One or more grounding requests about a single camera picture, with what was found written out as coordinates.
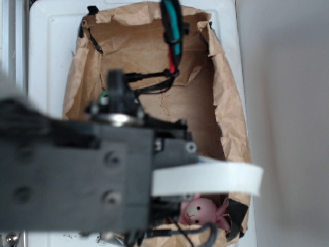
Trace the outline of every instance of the pink plush toy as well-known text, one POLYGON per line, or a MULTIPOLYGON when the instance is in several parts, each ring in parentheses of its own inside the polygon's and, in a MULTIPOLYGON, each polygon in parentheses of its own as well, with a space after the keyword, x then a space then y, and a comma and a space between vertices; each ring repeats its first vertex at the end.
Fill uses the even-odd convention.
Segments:
POLYGON ((182 202, 182 213, 178 222, 185 225, 203 225, 207 222, 216 222, 219 228, 230 231, 230 224, 223 216, 227 213, 228 204, 229 201, 225 200, 223 205, 217 208, 212 200, 196 195, 191 202, 182 202))

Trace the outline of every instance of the green wire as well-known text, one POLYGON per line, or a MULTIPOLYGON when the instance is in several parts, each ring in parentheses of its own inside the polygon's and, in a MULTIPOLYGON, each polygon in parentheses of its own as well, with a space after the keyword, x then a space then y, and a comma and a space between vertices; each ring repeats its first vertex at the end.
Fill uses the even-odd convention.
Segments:
MULTIPOLYGON (((180 34, 179 34, 178 20, 177 20, 177 15, 176 15, 174 5, 171 1, 165 1, 164 4, 165 4, 168 14, 169 14, 171 29, 173 31, 173 37, 175 40, 178 40, 180 38, 180 34)), ((180 54, 180 45, 175 44, 174 48, 175 48, 176 55, 180 54)))
POLYGON ((103 93, 101 93, 101 95, 98 97, 98 99, 97 99, 98 104, 101 104, 102 98, 106 97, 106 96, 108 96, 108 91, 107 90, 103 91, 103 93))

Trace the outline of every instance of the black cable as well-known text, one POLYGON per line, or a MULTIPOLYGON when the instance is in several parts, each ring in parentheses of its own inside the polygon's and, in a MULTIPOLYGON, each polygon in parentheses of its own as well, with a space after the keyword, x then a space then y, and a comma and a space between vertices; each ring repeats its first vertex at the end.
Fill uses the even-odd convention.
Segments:
POLYGON ((187 236, 187 234, 180 228, 180 226, 178 225, 178 223, 175 221, 174 222, 175 225, 177 226, 178 230, 180 231, 180 233, 183 234, 183 236, 187 239, 187 241, 190 243, 191 247, 194 247, 194 244, 192 243, 191 239, 187 236))
POLYGON ((195 229, 195 230, 183 231, 182 229, 179 229, 179 228, 178 228, 178 231, 173 231, 171 229, 147 230, 145 232, 145 238, 170 237, 173 235, 183 234, 182 232, 185 233, 185 234, 183 234, 184 236, 188 235, 188 234, 199 234, 199 233, 204 232, 208 228, 210 228, 210 236, 209 236, 207 242, 202 244, 200 247, 212 247, 216 243, 217 234, 218 234, 217 224, 215 224, 213 222, 206 223, 206 224, 202 225, 199 229, 195 229))

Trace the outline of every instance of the red wire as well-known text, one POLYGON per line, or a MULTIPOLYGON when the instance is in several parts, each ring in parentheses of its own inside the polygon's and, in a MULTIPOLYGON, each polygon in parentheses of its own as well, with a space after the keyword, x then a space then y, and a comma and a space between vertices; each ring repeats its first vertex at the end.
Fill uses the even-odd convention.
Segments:
POLYGON ((169 51, 168 51, 168 57, 169 57, 169 72, 174 73, 176 71, 176 67, 175 67, 173 58, 171 56, 170 48, 169 48, 169 51))

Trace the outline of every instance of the crumpled paper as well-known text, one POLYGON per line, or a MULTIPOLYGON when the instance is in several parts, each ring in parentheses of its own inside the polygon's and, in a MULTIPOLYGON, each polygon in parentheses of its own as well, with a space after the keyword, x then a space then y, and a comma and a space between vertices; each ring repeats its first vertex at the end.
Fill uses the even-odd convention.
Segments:
MULTIPOLYGON (((201 154, 219 160, 251 163, 242 104, 225 53, 211 29, 211 15, 182 7, 190 34, 184 37, 180 75, 174 86, 159 95, 142 95, 141 103, 153 117, 175 122, 187 119, 189 130, 201 154)), ((168 68, 168 46, 163 40, 159 4, 143 2, 98 12, 82 21, 84 37, 78 37, 77 50, 68 76, 63 115, 66 119, 86 120, 84 109, 106 89, 109 69, 125 73, 153 73, 168 68), (95 49, 92 36, 102 49, 95 49)), ((131 83, 134 89, 156 84, 164 78, 131 83)), ((250 196, 230 193, 230 199, 249 206, 250 196)), ((248 213, 238 231, 247 229, 248 213)), ((236 242, 223 230, 216 246, 236 242)), ((204 237, 190 236, 195 244, 204 237)), ((144 246, 186 246, 183 236, 145 240, 144 246)))

